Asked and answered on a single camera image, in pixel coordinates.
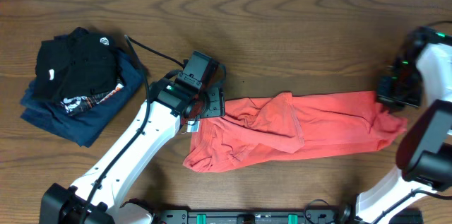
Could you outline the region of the red orange t-shirt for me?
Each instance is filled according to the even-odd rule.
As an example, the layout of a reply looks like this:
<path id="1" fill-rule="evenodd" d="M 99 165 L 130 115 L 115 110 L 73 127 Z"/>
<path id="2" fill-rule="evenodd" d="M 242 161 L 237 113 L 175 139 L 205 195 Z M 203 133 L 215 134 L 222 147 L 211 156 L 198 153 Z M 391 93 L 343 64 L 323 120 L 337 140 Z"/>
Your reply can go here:
<path id="1" fill-rule="evenodd" d="M 227 172 L 273 160 L 306 160 L 379 151 L 407 129 L 373 91 L 242 98 L 225 115 L 202 119 L 184 167 Z"/>

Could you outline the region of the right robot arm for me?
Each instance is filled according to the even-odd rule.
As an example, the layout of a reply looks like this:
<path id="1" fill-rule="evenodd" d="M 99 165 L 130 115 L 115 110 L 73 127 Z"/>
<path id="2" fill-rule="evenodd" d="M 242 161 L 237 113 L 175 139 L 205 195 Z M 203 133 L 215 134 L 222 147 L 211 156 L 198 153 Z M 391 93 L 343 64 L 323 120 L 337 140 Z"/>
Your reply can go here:
<path id="1" fill-rule="evenodd" d="M 370 190 L 358 194 L 338 223 L 423 223 L 410 206 L 425 196 L 444 201 L 451 188 L 451 36 L 437 23 L 409 33 L 377 88 L 377 100 L 392 110 L 427 104 L 400 142 L 395 167 Z"/>

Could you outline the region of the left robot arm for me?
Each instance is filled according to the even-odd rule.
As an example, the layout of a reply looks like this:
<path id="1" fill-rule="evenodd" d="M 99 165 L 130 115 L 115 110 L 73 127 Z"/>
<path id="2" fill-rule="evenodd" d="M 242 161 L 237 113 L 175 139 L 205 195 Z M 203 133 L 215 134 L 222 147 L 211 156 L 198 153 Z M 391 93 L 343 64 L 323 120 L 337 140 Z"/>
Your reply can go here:
<path id="1" fill-rule="evenodd" d="M 225 113 L 223 81 L 180 73 L 148 86 L 134 121 L 103 157 L 69 188 L 54 183 L 44 193 L 40 223 L 151 223 L 153 215 L 124 203 L 154 155 L 185 122 Z"/>

